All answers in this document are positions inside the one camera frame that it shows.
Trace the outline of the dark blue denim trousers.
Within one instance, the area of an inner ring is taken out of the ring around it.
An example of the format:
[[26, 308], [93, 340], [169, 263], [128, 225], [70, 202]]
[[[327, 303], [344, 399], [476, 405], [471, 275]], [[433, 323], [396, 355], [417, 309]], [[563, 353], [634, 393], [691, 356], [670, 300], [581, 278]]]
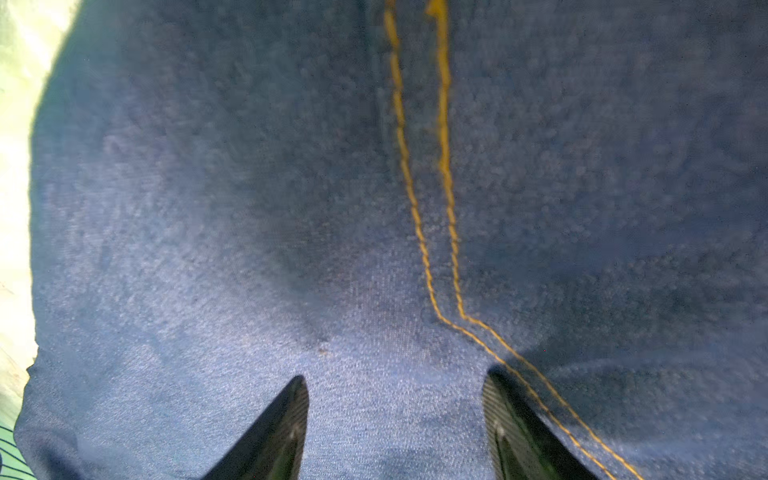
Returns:
[[767, 475], [763, 1], [84, 1], [39, 104], [39, 479]]

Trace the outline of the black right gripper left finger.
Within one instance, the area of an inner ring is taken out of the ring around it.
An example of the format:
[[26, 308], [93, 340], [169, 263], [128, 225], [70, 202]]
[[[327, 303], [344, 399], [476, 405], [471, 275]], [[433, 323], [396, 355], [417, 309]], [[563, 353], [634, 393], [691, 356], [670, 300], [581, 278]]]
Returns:
[[309, 391], [292, 378], [204, 480], [297, 480], [306, 440]]

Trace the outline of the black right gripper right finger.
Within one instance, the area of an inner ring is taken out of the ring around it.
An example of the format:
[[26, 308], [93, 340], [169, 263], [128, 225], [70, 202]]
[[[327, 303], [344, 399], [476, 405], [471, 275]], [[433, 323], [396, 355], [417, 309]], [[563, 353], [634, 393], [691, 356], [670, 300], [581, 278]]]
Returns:
[[497, 480], [593, 479], [588, 470], [526, 404], [508, 374], [487, 372], [482, 406]]

